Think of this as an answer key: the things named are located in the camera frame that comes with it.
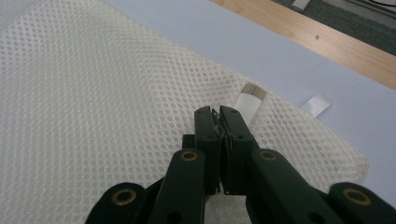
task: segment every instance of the wooden floor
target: wooden floor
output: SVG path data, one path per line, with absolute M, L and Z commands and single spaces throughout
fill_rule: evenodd
M 210 1 L 396 90 L 396 57 L 383 50 L 271 0 Z

